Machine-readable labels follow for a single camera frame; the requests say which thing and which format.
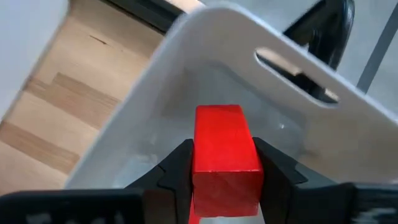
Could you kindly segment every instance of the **wooden block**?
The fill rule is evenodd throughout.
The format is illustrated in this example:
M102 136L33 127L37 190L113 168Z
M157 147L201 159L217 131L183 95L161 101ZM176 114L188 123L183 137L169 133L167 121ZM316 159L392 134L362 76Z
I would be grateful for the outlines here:
M192 172L198 216L257 215L263 170L239 105L197 107Z

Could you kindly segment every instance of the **white container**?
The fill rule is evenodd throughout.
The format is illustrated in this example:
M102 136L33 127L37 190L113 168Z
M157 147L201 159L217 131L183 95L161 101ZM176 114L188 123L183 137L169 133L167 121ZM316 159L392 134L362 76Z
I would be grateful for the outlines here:
M300 67L339 102L318 101L262 64L255 54L261 47ZM253 136L333 180L398 179L392 114L266 22L224 5L174 24L66 188L130 184L193 137L197 105L214 104L241 105Z

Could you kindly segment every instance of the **gray floor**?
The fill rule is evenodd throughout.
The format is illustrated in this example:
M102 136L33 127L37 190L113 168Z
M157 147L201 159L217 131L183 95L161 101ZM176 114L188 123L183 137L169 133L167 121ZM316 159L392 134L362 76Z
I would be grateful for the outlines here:
M220 0L201 0L211 4ZM228 0L284 30L317 0ZM354 0L355 17L338 73L356 85L398 0ZM395 36L369 88L368 95L398 114L398 38Z

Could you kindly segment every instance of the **white wall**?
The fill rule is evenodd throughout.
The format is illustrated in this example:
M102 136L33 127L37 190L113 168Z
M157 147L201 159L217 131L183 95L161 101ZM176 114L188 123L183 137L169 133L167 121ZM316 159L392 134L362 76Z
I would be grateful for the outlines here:
M0 1L0 121L68 11L68 0Z

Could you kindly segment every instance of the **white plastic bin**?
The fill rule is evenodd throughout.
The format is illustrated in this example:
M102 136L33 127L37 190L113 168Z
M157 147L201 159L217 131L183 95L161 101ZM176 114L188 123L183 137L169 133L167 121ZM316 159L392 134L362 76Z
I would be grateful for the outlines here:
M339 102L318 101L263 65L259 47L300 67ZM253 136L333 180L398 179L398 128L390 112L266 22L224 5L174 24L66 188L130 184L193 137L197 105L213 104L241 105Z

